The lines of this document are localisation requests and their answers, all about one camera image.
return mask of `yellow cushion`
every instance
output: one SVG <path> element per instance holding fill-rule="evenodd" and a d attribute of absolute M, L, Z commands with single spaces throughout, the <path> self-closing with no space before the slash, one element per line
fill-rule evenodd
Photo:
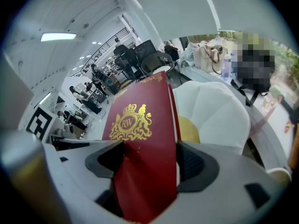
<path fill-rule="evenodd" d="M 200 143 L 198 130 L 189 119 L 178 116 L 178 124 L 182 141 Z"/>

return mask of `red menu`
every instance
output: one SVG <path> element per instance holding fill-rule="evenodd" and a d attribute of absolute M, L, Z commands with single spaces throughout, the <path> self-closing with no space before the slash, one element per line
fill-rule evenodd
<path fill-rule="evenodd" d="M 124 219 L 148 223 L 176 199 L 176 131 L 165 72 L 115 95 L 103 140 L 124 140 L 114 187 Z"/>

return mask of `black railing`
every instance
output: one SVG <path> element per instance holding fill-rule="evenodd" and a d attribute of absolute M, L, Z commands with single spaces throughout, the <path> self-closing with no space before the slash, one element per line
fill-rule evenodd
<path fill-rule="evenodd" d="M 116 42 L 115 42 L 116 37 L 118 39 L 121 39 L 128 34 L 129 34 L 129 31 L 127 30 L 127 28 L 124 28 L 123 30 L 120 30 L 118 33 L 116 33 L 114 36 L 112 36 L 108 41 L 106 41 L 103 45 L 101 45 L 99 49 L 96 50 L 96 52 L 84 64 L 82 69 L 80 71 L 78 71 L 77 73 L 71 75 L 71 77 L 84 76 L 85 73 L 89 70 L 91 64 L 95 63 L 108 49 L 116 46 Z"/>

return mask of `gold crest emblem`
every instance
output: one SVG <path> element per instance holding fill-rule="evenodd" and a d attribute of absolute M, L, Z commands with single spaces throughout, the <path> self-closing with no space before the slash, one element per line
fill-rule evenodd
<path fill-rule="evenodd" d="M 145 106 L 140 107 L 138 113 L 135 112 L 137 105 L 129 104 L 123 109 L 123 116 L 116 115 L 115 123 L 112 123 L 109 138 L 112 140 L 146 140 L 152 135 L 149 125 L 151 124 L 151 114 L 145 115 Z"/>

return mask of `ceiling light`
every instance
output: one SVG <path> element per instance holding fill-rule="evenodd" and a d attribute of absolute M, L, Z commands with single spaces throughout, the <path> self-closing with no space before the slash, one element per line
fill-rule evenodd
<path fill-rule="evenodd" d="M 47 32 L 42 35 L 41 42 L 53 40 L 72 40 L 76 37 L 75 33 L 66 32 Z"/>
<path fill-rule="evenodd" d="M 46 95 L 46 97 L 45 97 L 45 98 L 43 98 L 43 99 L 41 100 L 41 102 L 39 102 L 39 104 L 41 105 L 41 104 L 42 104 L 42 102 L 44 102 L 44 101 L 46 100 L 46 98 L 48 98 L 48 97 L 50 96 L 50 94 L 51 94 L 51 92 L 50 92 L 49 94 L 47 94 L 47 95 Z"/>

